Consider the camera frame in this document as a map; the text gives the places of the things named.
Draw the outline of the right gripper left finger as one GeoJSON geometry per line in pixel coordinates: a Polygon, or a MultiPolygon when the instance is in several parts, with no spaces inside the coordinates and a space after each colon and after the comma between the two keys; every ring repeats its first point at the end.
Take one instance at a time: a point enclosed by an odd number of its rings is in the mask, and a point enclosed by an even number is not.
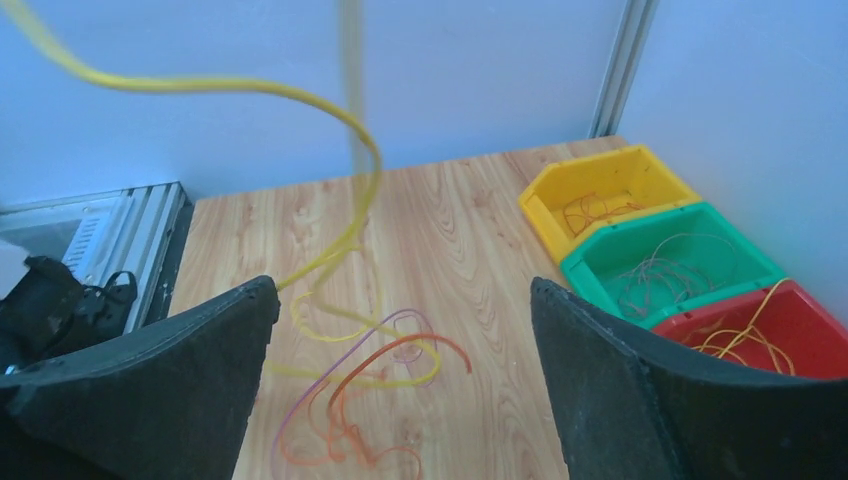
{"type": "Polygon", "coordinates": [[[228,479],[280,302],[257,276],[1,379],[5,479],[228,479]]]}

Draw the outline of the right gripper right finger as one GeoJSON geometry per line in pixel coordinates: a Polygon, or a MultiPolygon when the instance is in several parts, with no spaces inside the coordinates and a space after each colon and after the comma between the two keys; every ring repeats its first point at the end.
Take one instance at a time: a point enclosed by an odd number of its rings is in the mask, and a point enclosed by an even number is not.
{"type": "Polygon", "coordinates": [[[531,322],[573,479],[843,479],[847,384],[729,363],[556,282],[531,322]]]}

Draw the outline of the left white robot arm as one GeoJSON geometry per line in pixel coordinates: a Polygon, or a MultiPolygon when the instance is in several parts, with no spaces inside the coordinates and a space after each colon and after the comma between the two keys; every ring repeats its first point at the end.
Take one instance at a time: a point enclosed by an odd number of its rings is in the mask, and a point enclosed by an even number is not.
{"type": "Polygon", "coordinates": [[[77,281],[62,262],[29,257],[29,271],[1,301],[1,372],[117,338],[124,332],[138,285],[130,271],[113,273],[103,286],[77,281]]]}

